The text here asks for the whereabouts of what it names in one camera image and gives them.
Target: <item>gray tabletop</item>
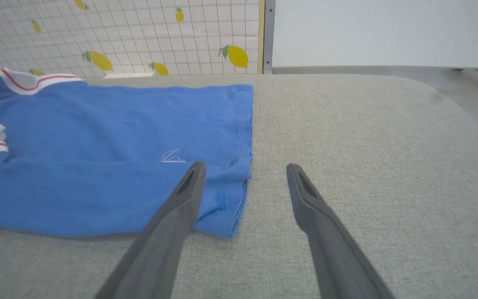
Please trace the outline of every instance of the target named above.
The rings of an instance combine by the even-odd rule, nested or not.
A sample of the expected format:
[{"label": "gray tabletop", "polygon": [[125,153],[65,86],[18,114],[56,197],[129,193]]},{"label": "gray tabletop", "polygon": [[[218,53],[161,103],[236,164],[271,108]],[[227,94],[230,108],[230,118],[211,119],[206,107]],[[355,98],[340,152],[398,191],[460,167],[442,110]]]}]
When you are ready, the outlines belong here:
[{"label": "gray tabletop", "polygon": [[[239,233],[192,233],[173,298],[319,297],[287,191],[290,162],[302,165],[397,298],[478,298],[478,123],[436,90],[357,75],[89,83],[254,84],[253,178]],[[133,239],[0,229],[0,299],[92,298]]]}]

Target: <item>lemon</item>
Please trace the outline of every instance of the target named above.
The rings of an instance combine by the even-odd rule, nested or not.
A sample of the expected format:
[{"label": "lemon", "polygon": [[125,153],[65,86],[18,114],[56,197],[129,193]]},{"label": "lemon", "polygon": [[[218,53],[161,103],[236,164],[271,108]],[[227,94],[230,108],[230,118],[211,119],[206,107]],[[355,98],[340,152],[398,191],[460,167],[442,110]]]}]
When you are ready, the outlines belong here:
[{"label": "lemon", "polygon": [[247,68],[248,67],[248,55],[246,52],[233,45],[226,45],[226,47],[222,47],[219,49],[219,57],[222,54],[222,57],[226,59],[226,57],[230,57],[230,62],[237,66],[238,68]]},{"label": "lemon", "polygon": [[101,54],[96,51],[86,51],[82,53],[82,59],[87,60],[89,63],[95,64],[103,71],[113,71],[112,63],[104,54]]},{"label": "lemon", "polygon": [[82,9],[82,10],[88,10],[90,8],[87,4],[84,4],[82,0],[75,0],[75,5],[76,7]]},{"label": "lemon", "polygon": [[43,76],[44,72],[42,72],[41,70],[30,69],[29,74],[33,74],[35,76]]},{"label": "lemon", "polygon": [[38,23],[36,23],[36,21],[34,20],[31,20],[31,22],[32,22],[32,28],[34,28],[35,32],[40,33],[41,32],[40,25],[38,25]]},{"label": "lemon", "polygon": [[169,70],[161,63],[150,63],[149,67],[152,68],[153,71],[156,71],[159,75],[162,76],[169,76]]},{"label": "lemon", "polygon": [[182,23],[183,20],[184,20],[184,12],[182,11],[182,8],[177,7],[176,8],[176,21],[178,23]]}]

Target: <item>grid pattern wall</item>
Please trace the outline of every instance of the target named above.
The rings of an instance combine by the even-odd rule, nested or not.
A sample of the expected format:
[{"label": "grid pattern wall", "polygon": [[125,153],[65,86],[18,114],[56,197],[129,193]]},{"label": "grid pattern wall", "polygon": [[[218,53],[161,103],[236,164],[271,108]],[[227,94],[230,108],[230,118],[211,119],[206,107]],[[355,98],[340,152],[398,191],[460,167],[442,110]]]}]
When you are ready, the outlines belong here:
[{"label": "grid pattern wall", "polygon": [[0,0],[0,68],[256,74],[258,0]]}]

